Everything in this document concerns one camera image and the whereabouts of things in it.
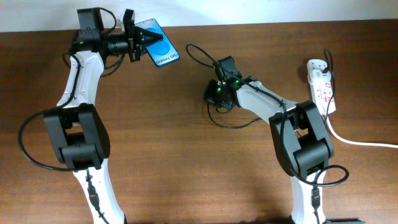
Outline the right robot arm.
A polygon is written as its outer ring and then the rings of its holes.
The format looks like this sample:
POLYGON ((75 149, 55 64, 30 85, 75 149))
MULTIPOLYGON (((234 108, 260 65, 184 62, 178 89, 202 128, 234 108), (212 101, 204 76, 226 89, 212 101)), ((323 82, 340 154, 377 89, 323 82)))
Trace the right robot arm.
POLYGON ((248 110, 271 129, 275 154, 292 181, 293 209, 290 223, 325 223, 322 189, 329 160, 334 155, 331 139, 315 103, 286 100, 254 77, 243 77, 231 56, 214 60, 217 78, 210 80, 204 99, 217 108, 248 110))

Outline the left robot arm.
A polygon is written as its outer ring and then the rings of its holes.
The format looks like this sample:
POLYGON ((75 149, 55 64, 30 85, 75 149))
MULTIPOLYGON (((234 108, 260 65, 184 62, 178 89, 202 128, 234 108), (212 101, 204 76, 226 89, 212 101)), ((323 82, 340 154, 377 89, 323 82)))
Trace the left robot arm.
POLYGON ((160 42, 160 34, 134 23, 134 11, 126 9, 123 31, 104 31, 100 8, 78 10, 80 40, 73 40, 70 74, 56 108, 44 113, 44 122, 58 161, 80 183, 95 223, 126 223, 111 184, 108 132, 95 108, 98 82, 109 56, 128 55, 132 62, 160 42))

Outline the blue Samsung Galaxy smartphone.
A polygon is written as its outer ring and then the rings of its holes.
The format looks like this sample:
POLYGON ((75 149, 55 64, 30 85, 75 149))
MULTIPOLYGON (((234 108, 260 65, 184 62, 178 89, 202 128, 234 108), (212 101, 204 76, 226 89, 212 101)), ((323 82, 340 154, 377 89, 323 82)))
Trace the blue Samsung Galaxy smartphone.
POLYGON ((155 19, 148 19, 136 24, 145 30, 163 35, 163 39, 147 47, 147 53, 157 67, 163 67, 180 59, 180 55, 155 19))

